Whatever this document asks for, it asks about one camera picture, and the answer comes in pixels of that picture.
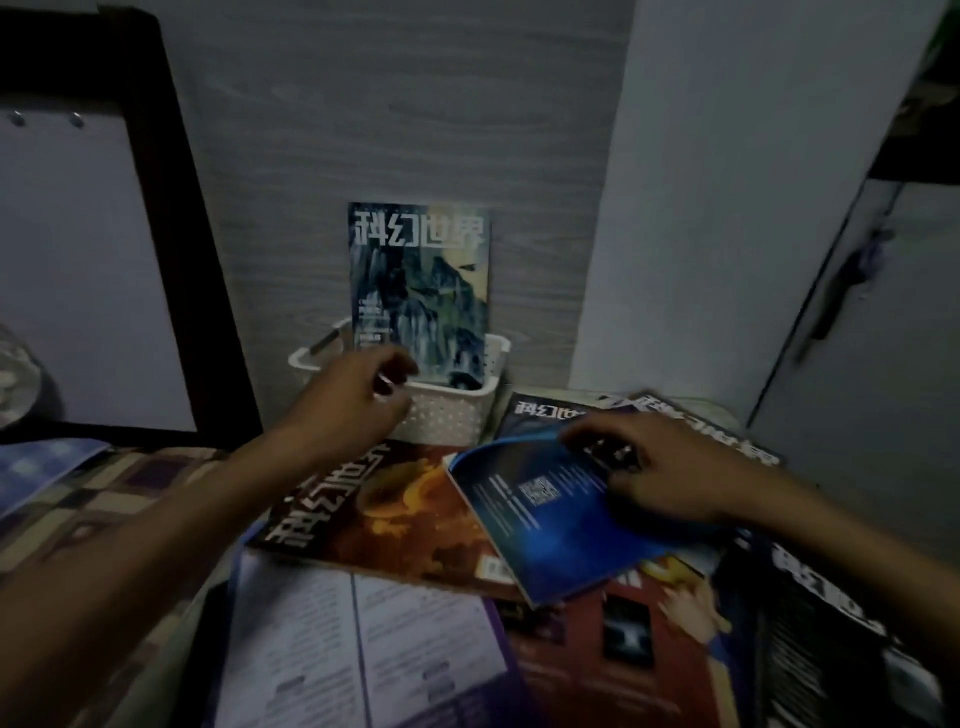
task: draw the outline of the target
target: book page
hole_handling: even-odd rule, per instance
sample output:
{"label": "book page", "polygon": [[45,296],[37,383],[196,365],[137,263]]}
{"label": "book page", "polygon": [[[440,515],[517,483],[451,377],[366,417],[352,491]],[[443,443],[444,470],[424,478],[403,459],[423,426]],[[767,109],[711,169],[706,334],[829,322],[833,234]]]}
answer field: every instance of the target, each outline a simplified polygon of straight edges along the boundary
{"label": "book page", "polygon": [[506,673],[482,599],[356,577],[372,728],[391,728]]}
{"label": "book page", "polygon": [[349,574],[244,553],[216,728],[367,725]]}

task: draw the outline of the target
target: black frame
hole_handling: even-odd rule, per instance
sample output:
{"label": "black frame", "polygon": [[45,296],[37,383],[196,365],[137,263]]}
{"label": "black frame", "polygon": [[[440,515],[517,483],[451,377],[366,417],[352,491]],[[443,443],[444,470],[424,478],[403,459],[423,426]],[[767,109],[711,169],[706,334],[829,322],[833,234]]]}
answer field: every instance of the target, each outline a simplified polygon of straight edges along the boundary
{"label": "black frame", "polygon": [[0,10],[0,96],[119,105],[154,239],[196,432],[28,417],[0,442],[95,437],[118,446],[236,449],[263,431],[160,26],[132,8]]}

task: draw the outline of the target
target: forearm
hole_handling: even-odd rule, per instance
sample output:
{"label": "forearm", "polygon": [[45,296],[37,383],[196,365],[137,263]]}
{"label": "forearm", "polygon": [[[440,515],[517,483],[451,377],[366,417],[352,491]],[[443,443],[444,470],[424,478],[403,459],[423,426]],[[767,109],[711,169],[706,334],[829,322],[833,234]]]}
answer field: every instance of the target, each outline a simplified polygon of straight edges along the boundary
{"label": "forearm", "polygon": [[880,605],[894,631],[955,680],[960,675],[960,577],[789,476],[754,489],[741,520],[822,558]]}
{"label": "forearm", "polygon": [[183,585],[308,475],[294,446],[264,436],[117,529],[13,577],[0,591],[5,725],[68,722]]}

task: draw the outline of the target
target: whiteboard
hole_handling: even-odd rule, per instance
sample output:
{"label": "whiteboard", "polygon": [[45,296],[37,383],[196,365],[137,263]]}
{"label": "whiteboard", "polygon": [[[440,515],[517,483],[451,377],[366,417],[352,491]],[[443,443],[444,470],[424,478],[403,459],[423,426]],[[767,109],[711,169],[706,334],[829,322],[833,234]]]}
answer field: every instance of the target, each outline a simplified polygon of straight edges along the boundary
{"label": "whiteboard", "polygon": [[66,422],[196,431],[122,117],[0,107],[0,322]]}

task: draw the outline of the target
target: magazine title text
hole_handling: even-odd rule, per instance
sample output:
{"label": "magazine title text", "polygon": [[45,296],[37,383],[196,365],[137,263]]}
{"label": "magazine title text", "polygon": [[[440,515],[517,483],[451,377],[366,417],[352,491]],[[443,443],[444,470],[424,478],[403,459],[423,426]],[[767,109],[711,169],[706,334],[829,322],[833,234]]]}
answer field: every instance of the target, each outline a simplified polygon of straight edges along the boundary
{"label": "magazine title text", "polygon": [[863,614],[863,607],[853,601],[844,592],[841,592],[834,584],[827,581],[819,573],[811,569],[804,562],[790,553],[788,550],[774,544],[773,562],[781,571],[786,571],[793,580],[804,587],[813,595],[819,596],[834,609],[847,615],[850,619],[862,624],[867,629],[876,632],[881,637],[886,637],[887,629],[875,619],[867,619]]}
{"label": "magazine title text", "polygon": [[533,417],[543,417],[547,420],[572,420],[574,417],[582,417],[586,412],[570,407],[558,407],[554,404],[537,404],[534,401],[519,401],[516,403],[517,415],[532,415]]}
{"label": "magazine title text", "polygon": [[284,502],[294,502],[295,505],[280,523],[273,526],[265,540],[293,548],[307,547],[317,535],[313,529],[330,521],[353,491],[383,462],[388,452],[390,447],[381,443],[323,480],[309,481],[294,496],[285,499]]}
{"label": "magazine title text", "polygon": [[390,248],[477,248],[487,234],[481,215],[388,214],[353,211],[356,245]]}
{"label": "magazine title text", "polygon": [[631,404],[641,412],[660,412],[662,415],[672,417],[674,420],[684,420],[696,432],[711,437],[721,445],[729,448],[736,448],[751,460],[759,460],[764,465],[776,466],[780,464],[780,459],[772,452],[767,452],[763,448],[758,448],[750,440],[741,440],[735,435],[731,435],[727,430],[715,427],[703,420],[689,415],[683,410],[677,409],[670,402],[663,401],[654,395],[643,395],[637,400],[632,400]]}

